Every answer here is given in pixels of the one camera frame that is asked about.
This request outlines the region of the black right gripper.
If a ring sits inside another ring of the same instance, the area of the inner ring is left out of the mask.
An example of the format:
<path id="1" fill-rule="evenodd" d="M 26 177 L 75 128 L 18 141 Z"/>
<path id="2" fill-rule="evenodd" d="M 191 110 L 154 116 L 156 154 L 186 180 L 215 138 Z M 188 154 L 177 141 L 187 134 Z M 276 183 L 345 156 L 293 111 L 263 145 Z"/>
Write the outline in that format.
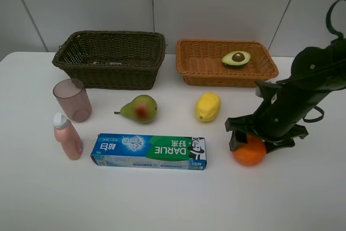
<path id="1" fill-rule="evenodd" d="M 297 122 L 329 93 L 303 90 L 291 84 L 280 86 L 271 99 L 263 99 L 253 114 L 226 120 L 226 131 L 233 131 L 229 142 L 230 151 L 236 151 L 248 143 L 246 134 L 265 140 L 267 154 L 292 148 L 295 146 L 292 138 L 307 136 L 305 127 L 299 126 Z"/>

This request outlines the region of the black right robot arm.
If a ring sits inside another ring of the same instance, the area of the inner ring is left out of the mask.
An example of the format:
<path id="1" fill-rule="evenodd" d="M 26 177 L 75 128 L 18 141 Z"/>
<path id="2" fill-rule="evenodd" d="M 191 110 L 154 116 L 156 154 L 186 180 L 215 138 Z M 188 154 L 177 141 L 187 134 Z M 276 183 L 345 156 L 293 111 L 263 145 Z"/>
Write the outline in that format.
<path id="1" fill-rule="evenodd" d="M 306 115 L 312 109 L 323 113 L 320 101 L 345 89 L 345 40 L 335 40 L 324 49 L 305 48 L 293 60 L 289 78 L 276 83 L 256 81 L 256 85 L 263 98 L 257 110 L 225 122 L 232 132 L 230 151 L 249 143 L 251 137 L 263 140 L 267 153 L 293 147 L 295 138 L 308 136 L 298 122 L 308 123 Z"/>

